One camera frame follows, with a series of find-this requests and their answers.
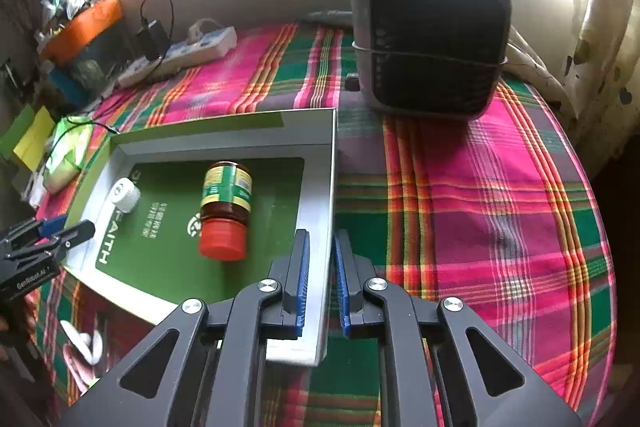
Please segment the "white round cap device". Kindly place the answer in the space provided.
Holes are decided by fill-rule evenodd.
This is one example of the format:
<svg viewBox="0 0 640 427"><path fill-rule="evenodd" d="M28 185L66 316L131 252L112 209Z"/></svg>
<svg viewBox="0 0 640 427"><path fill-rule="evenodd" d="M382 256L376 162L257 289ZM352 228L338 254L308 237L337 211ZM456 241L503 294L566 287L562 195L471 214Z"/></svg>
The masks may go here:
<svg viewBox="0 0 640 427"><path fill-rule="evenodd" d="M137 185L129 178L120 178L112 186L107 195L107 202L122 213L134 210L141 197Z"/></svg>

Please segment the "green grey cardboard box tray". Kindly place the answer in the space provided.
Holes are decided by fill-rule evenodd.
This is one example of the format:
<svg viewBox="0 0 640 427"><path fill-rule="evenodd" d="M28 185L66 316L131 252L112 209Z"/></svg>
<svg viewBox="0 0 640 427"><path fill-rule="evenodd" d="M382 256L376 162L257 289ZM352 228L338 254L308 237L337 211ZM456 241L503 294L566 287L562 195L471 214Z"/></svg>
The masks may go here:
<svg viewBox="0 0 640 427"><path fill-rule="evenodd" d="M96 231L73 248L65 269L114 305L151 324L179 303L233 297L292 251L298 229L309 233L303 332L273 340L271 361L315 366L326 352L328 278L333 228L337 113L290 109L168 124L112 136L78 186L68 219ZM198 251L206 170L231 160L253 178L246 258L209 259ZM120 178L141 197L122 213L107 202Z"/></svg>

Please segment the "brown jar red lid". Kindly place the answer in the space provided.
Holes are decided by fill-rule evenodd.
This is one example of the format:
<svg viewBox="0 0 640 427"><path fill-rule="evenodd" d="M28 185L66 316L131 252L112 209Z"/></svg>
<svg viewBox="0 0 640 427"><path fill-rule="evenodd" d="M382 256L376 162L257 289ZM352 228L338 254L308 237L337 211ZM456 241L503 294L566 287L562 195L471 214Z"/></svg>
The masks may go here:
<svg viewBox="0 0 640 427"><path fill-rule="evenodd" d="M217 161L205 173L201 197L198 251L223 262L246 258L252 211L253 178L234 161Z"/></svg>

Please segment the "green wet wipes pack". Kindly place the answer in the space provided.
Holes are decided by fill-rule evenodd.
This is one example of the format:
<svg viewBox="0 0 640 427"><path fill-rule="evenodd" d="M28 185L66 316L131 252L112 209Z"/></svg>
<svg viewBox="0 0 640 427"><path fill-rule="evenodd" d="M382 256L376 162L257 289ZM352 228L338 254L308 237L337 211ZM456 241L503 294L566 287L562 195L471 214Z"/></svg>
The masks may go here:
<svg viewBox="0 0 640 427"><path fill-rule="evenodd" d="M61 191L81 172L92 128L89 117L65 117L56 124L42 181L50 195Z"/></svg>

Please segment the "yellow green boxes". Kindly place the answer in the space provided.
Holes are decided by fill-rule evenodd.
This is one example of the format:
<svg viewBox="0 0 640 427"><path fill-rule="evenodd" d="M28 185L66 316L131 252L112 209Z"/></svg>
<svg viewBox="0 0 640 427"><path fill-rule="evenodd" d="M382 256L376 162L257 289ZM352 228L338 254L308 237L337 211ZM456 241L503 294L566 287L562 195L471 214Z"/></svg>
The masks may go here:
<svg viewBox="0 0 640 427"><path fill-rule="evenodd" d="M54 120L44 106L35 110L26 105L8 131L1 135L1 157L17 167L36 171L54 126Z"/></svg>

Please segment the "plaid pink green tablecloth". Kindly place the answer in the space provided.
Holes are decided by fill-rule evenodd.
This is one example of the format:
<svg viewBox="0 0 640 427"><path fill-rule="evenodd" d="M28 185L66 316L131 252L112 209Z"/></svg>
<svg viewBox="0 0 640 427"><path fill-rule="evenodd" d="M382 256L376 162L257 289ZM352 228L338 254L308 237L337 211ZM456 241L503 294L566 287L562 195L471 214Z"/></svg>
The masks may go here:
<svg viewBox="0 0 640 427"><path fill-rule="evenodd" d="M344 88L355 68L344 31L267 26L219 62L115 93L96 115L132 131L336 107L335 223L354 251L412 295L469 303L593 425L613 364L615 277L588 176L552 110L507 79L472 121L383 115Z"/></svg>

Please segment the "orange storage bin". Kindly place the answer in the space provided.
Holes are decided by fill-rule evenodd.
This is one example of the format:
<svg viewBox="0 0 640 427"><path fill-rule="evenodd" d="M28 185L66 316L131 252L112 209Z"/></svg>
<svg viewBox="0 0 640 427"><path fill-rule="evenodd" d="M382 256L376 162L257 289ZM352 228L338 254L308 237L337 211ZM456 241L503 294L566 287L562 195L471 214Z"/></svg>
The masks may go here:
<svg viewBox="0 0 640 427"><path fill-rule="evenodd" d="M96 37L122 19L119 0L100 0L75 16L38 53L41 61L65 65Z"/></svg>

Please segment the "white power strip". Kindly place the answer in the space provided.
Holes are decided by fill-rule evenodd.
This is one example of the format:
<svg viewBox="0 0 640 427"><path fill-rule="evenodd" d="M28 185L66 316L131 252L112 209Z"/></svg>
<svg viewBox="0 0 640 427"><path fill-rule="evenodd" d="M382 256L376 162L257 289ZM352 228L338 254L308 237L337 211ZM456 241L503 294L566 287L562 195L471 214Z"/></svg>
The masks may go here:
<svg viewBox="0 0 640 427"><path fill-rule="evenodd" d="M134 60L117 78L117 86L132 87L154 78L175 74L180 70L200 66L224 58L238 44L234 27L209 31L194 43L174 43L165 57L150 62L145 56Z"/></svg>

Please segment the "black plugged charger adapter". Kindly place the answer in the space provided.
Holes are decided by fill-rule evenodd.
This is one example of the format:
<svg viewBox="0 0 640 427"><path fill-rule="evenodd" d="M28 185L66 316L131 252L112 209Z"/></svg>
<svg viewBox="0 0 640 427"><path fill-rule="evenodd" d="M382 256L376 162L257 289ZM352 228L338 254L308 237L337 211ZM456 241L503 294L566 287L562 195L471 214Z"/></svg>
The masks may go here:
<svg viewBox="0 0 640 427"><path fill-rule="evenodd" d="M168 33L159 20L143 23L137 32L137 39L144 57L154 62L170 47Z"/></svg>

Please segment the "grey black fan heater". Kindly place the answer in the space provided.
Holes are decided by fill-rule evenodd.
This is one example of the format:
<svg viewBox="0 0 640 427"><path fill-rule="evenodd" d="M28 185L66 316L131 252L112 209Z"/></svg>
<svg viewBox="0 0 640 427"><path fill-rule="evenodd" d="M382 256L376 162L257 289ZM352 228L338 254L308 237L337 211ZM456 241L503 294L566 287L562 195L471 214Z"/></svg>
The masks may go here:
<svg viewBox="0 0 640 427"><path fill-rule="evenodd" d="M506 64L511 0L350 0L363 98L386 113L482 115Z"/></svg>

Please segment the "cream patterned curtain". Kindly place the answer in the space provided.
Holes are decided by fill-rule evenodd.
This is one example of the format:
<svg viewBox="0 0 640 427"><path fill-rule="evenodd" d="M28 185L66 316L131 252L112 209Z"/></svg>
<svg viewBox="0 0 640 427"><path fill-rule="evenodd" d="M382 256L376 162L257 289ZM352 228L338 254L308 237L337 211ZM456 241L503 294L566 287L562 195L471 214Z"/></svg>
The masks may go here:
<svg viewBox="0 0 640 427"><path fill-rule="evenodd" d="M574 0L563 124L595 176L639 132L639 0Z"/></svg>

